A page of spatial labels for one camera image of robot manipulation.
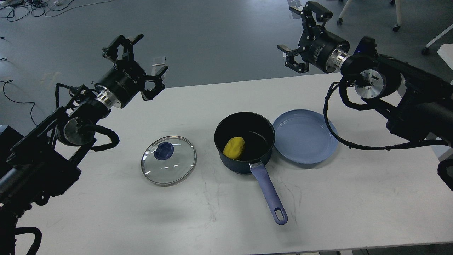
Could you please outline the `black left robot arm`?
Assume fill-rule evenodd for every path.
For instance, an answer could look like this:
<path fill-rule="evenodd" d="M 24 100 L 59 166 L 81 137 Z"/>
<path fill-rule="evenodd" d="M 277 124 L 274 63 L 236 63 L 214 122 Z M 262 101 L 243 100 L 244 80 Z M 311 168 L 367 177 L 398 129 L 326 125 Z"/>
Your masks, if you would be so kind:
<path fill-rule="evenodd" d="M 36 227 L 17 227 L 32 204 L 43 206 L 50 197 L 63 195 L 80 177 L 78 164 L 89 151 L 105 151 L 119 144 L 119 137 L 98 121 L 111 108 L 124 108 L 140 93 L 144 101 L 165 89 L 163 66 L 147 75 L 134 60 L 134 45 L 143 38 L 123 35 L 103 48 L 103 57 L 113 67 L 95 83 L 94 89 L 57 83 L 55 111 L 22 136 L 10 126 L 1 126 L 1 254 L 16 253 L 16 236 L 33 234 L 27 251 L 35 255 L 42 233 Z"/>

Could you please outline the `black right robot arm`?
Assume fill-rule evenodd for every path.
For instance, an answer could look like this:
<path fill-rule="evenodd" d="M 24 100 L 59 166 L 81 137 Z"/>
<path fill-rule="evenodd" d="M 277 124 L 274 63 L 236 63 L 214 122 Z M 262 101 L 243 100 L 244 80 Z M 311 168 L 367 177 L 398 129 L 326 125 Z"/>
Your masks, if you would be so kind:
<path fill-rule="evenodd" d="M 354 53 L 350 43 L 328 31 L 325 24 L 333 13 L 315 1 L 289 10 L 302 20 L 302 35 L 297 48 L 277 48 L 284 53 L 285 66 L 303 74 L 310 65 L 325 74 L 339 71 L 324 100 L 327 129 L 349 148 L 380 151 L 424 146 L 449 146 L 453 143 L 452 85 L 440 77 L 388 55 L 377 53 L 374 38 L 364 36 Z M 331 95 L 338 90 L 345 106 L 358 111 L 375 110 L 387 119 L 390 134 L 406 143 L 366 146 L 341 138 L 333 132 L 327 116 Z"/>

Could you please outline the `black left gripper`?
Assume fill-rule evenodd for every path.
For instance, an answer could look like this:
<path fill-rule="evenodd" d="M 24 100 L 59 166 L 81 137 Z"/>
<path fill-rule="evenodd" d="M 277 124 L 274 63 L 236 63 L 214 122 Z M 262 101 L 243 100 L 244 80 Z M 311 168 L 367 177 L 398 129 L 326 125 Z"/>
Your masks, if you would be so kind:
<path fill-rule="evenodd" d="M 114 106 L 124 108 L 132 98 L 141 92 L 142 100 L 153 100 L 165 89 L 163 76 L 168 70 L 164 65 L 154 75 L 146 75 L 140 64 L 134 59 L 134 45 L 143 34 L 130 39 L 122 34 L 116 37 L 107 47 L 102 48 L 102 56 L 114 66 L 95 83 L 95 90 L 108 90 L 116 98 Z M 145 83 L 152 82 L 152 89 L 145 89 Z"/>

